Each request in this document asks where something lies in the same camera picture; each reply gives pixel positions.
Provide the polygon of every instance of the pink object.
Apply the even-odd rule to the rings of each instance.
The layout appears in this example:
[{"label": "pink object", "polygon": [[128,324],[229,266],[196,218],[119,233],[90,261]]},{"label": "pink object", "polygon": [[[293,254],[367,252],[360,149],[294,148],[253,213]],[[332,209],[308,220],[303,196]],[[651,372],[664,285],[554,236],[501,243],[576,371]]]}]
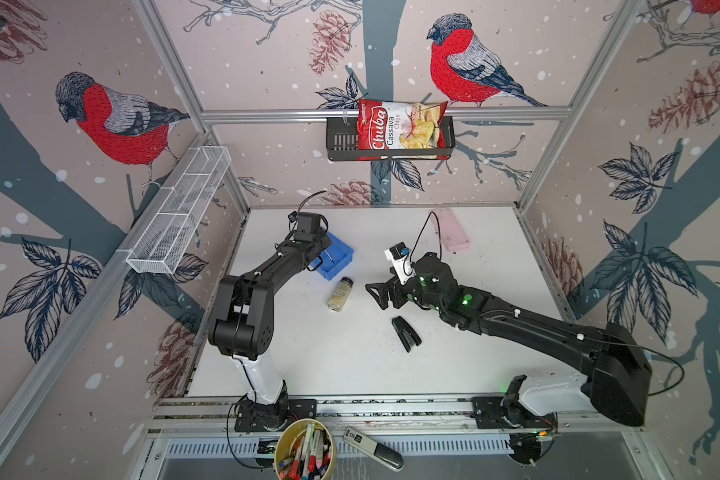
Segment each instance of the pink object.
[{"label": "pink object", "polygon": [[[440,234],[445,249],[449,252],[469,250],[469,237],[464,233],[453,211],[450,208],[436,208],[432,211],[438,218],[432,216],[430,221],[434,230]],[[438,231],[438,222],[442,232]]]}]

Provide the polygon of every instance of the blue plastic bin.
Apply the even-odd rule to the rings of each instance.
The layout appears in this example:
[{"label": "blue plastic bin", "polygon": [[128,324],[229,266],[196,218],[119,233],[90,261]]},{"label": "blue plastic bin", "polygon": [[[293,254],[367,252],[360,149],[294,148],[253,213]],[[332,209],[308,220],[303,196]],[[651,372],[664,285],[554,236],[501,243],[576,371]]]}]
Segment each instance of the blue plastic bin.
[{"label": "blue plastic bin", "polygon": [[[331,237],[331,242],[333,242],[328,248],[326,248],[326,251],[331,257],[328,258],[326,252],[323,252],[321,254],[322,265],[317,268],[317,272],[319,272],[326,280],[332,279],[341,272],[346,265],[349,265],[349,263],[352,262],[352,253],[355,252],[350,246],[331,234],[331,232],[328,232],[328,236]],[[315,265],[319,263],[320,259],[316,258],[315,261],[309,264],[309,268],[315,268]]]}]

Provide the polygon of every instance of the white table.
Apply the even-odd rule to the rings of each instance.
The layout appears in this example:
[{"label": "white table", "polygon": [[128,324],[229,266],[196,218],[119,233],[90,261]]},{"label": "white table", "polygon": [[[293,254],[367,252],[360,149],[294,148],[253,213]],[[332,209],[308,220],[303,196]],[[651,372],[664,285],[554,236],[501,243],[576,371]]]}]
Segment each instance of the white table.
[{"label": "white table", "polygon": [[[275,296],[275,334],[269,351],[291,395],[382,395],[503,392],[520,374],[569,375],[574,369],[543,353],[497,337],[461,332],[434,312],[407,303],[381,310],[365,283],[384,282],[392,265],[384,250],[403,241],[413,247],[429,208],[325,208],[329,231],[355,249],[353,261],[332,281],[301,272]],[[525,309],[559,319],[534,256],[509,207],[453,208],[470,239],[469,251],[445,261],[454,278]],[[254,210],[230,274],[241,275],[275,251],[287,234],[290,210]],[[414,259],[438,251],[430,224]],[[326,302],[342,276],[355,285],[343,312]],[[392,328],[403,316],[422,338],[406,353]],[[205,344],[190,396],[241,396],[246,380],[232,360]]]}]

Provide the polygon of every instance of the red and white chips bag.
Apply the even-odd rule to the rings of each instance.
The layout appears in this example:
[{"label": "red and white chips bag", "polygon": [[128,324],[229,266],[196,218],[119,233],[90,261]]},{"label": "red and white chips bag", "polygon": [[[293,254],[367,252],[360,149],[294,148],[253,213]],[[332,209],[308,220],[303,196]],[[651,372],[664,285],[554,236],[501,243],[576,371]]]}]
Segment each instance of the red and white chips bag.
[{"label": "red and white chips bag", "polygon": [[[440,121],[445,115],[447,104],[447,102],[435,105],[403,104],[361,99],[358,116],[358,148],[360,150],[445,148],[445,140],[440,132]],[[392,158],[439,157],[405,155]],[[358,160],[379,159],[381,157],[358,158]]]}]

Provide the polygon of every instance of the gray floor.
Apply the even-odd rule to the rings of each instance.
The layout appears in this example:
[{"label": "gray floor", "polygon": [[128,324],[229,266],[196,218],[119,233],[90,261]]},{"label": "gray floor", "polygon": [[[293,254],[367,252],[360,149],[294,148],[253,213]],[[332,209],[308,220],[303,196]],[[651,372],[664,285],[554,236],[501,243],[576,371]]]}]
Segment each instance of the gray floor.
[{"label": "gray floor", "polygon": [[[411,456],[401,472],[393,472],[370,458],[338,458],[329,480],[405,480],[441,478],[466,480],[631,480],[640,478],[619,433],[567,433],[559,437],[538,468],[521,468],[505,455]],[[275,480],[271,469],[264,472],[243,468],[233,458],[169,459],[160,480]]]}]

